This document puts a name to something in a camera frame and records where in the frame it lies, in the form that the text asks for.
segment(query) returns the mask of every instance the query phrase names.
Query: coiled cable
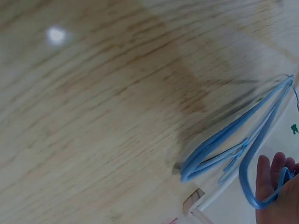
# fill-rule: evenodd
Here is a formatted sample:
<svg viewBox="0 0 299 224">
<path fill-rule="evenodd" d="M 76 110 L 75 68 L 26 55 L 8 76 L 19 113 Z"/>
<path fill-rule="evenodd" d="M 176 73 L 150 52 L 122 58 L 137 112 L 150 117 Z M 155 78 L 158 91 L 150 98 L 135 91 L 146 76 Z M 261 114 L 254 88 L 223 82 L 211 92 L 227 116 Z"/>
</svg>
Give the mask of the coiled cable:
<svg viewBox="0 0 299 224">
<path fill-rule="evenodd" d="M 184 162 L 180 174 L 181 181 L 187 182 L 195 177 L 201 175 L 202 173 L 214 168 L 215 166 L 231 159 L 230 163 L 224 168 L 224 174 L 218 181 L 219 184 L 224 183 L 233 173 L 235 169 L 239 167 L 239 178 L 240 183 L 243 189 L 243 192 L 248 200 L 248 202 L 255 207 L 256 209 L 264 209 L 273 202 L 282 187 L 282 185 L 295 176 L 294 173 L 291 173 L 287 167 L 284 167 L 280 174 L 280 179 L 278 182 L 278 188 L 276 191 L 263 201 L 258 201 L 254 194 L 251 191 L 249 181 L 248 181 L 248 166 L 259 149 L 263 139 L 265 138 L 277 112 L 278 109 L 286 97 L 290 89 L 294 90 L 296 100 L 297 100 L 297 109 L 299 111 L 299 99 L 296 93 L 295 88 L 293 87 L 294 76 L 287 76 L 287 78 L 281 81 L 275 88 L 273 88 L 270 93 L 263 98 L 259 103 L 254 107 L 245 112 L 241 117 L 230 123 L 228 126 L 220 130 L 218 133 L 214 134 L 209 139 L 205 140 L 200 146 L 198 146 L 194 152 L 187 158 Z M 243 139 L 240 143 L 229 148 L 228 150 L 210 158 L 204 160 L 211 152 L 216 150 L 222 143 L 224 143 L 232 134 L 234 134 L 250 117 L 253 116 L 265 103 L 270 100 L 275 94 L 278 94 L 274 103 L 271 105 L 270 109 L 261 119 L 258 126 L 251 132 L 251 134 Z M 235 166 L 238 159 L 242 154 L 248 149 L 244 158 L 242 159 L 239 166 Z"/>
</svg>

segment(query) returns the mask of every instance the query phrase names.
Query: wooden table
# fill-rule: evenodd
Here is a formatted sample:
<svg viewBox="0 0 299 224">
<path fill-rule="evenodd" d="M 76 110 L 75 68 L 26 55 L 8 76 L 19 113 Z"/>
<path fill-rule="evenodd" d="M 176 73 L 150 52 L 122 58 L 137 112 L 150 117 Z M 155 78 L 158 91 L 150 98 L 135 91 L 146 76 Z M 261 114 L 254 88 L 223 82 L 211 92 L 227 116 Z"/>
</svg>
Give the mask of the wooden table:
<svg viewBox="0 0 299 224">
<path fill-rule="evenodd" d="M 188 141 L 299 63 L 295 0 L 1 0 L 0 223 L 160 224 Z"/>
</svg>

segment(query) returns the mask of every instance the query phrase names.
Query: hand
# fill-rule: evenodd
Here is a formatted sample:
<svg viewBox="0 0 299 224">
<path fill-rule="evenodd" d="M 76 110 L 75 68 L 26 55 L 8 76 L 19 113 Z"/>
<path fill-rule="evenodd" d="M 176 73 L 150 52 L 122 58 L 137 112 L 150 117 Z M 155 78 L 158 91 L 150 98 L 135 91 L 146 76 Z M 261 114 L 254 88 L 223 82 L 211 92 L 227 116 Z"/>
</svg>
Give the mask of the hand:
<svg viewBox="0 0 299 224">
<path fill-rule="evenodd" d="M 280 170 L 288 167 L 291 172 L 299 171 L 299 163 L 293 158 L 285 158 L 276 153 L 270 167 L 269 159 L 261 155 L 258 158 L 256 176 L 256 197 L 263 200 L 277 188 Z M 283 185 L 278 198 L 268 208 L 256 210 L 257 224 L 298 224 L 299 223 L 299 175 Z"/>
</svg>

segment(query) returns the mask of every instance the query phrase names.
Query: finger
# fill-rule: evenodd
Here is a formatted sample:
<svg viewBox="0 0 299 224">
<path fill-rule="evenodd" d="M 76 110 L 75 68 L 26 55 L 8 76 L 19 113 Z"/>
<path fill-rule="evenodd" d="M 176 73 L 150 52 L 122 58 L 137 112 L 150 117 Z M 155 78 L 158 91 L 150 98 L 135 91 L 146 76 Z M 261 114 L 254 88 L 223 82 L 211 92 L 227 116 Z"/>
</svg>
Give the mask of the finger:
<svg viewBox="0 0 299 224">
<path fill-rule="evenodd" d="M 289 157 L 285 160 L 285 166 L 288 167 L 290 172 L 294 172 L 296 162 L 293 158 Z"/>
<path fill-rule="evenodd" d="M 271 184 L 270 161 L 268 157 L 261 155 L 257 163 L 256 198 L 263 200 L 274 192 Z"/>
<path fill-rule="evenodd" d="M 274 189 L 277 188 L 280 171 L 285 166 L 285 154 L 276 153 L 270 168 L 271 183 Z"/>
<path fill-rule="evenodd" d="M 296 165 L 295 165 L 295 171 L 296 171 L 296 173 L 299 173 L 299 162 L 296 163 Z"/>
</svg>

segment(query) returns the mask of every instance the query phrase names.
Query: blue cord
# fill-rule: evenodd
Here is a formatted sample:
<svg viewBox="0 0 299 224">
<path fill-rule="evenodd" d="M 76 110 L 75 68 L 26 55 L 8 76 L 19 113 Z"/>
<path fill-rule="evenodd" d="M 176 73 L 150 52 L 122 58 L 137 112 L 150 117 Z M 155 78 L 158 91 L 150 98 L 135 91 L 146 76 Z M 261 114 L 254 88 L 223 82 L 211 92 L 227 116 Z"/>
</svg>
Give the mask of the blue cord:
<svg viewBox="0 0 299 224">
<path fill-rule="evenodd" d="M 201 175 L 202 173 L 214 168 L 215 166 L 223 163 L 224 161 L 231 159 L 230 163 L 224 168 L 224 174 L 218 181 L 219 184 L 224 183 L 238 168 L 235 167 L 233 170 L 232 168 L 235 166 L 238 159 L 241 155 L 245 152 L 245 150 L 250 146 L 247 153 L 245 154 L 244 158 L 242 159 L 240 166 L 239 166 L 239 177 L 240 183 L 243 189 L 243 192 L 249 201 L 249 203 L 255 207 L 256 209 L 264 209 L 268 207 L 271 202 L 275 201 L 282 185 L 294 177 L 294 173 L 291 173 L 287 167 L 284 167 L 280 174 L 280 179 L 278 182 L 278 187 L 276 191 L 267 199 L 263 201 L 258 201 L 254 194 L 251 191 L 249 181 L 248 181 L 248 166 L 251 162 L 253 156 L 259 149 L 263 139 L 265 138 L 276 114 L 277 111 L 286 97 L 289 90 L 292 88 L 294 90 L 296 99 L 297 99 L 297 109 L 299 111 L 299 99 L 296 93 L 295 88 L 293 87 L 294 76 L 287 76 L 285 80 L 279 83 L 264 99 L 262 99 L 258 104 L 244 113 L 241 117 L 233 121 L 231 124 L 220 130 L 218 133 L 213 135 L 211 138 L 204 141 L 200 146 L 198 146 L 194 152 L 187 158 L 184 162 L 180 174 L 181 174 L 181 181 L 187 182 L 195 177 Z M 244 140 L 242 140 L 237 145 L 229 148 L 228 150 L 210 158 L 208 160 L 204 160 L 211 152 L 217 149 L 223 142 L 225 142 L 232 134 L 234 134 L 248 119 L 257 112 L 265 103 L 277 94 L 279 91 L 279 95 L 277 96 L 274 103 L 271 105 L 270 109 L 264 115 L 263 119 L 261 120 L 260 124 L 253 130 L 251 135 Z"/>
</svg>

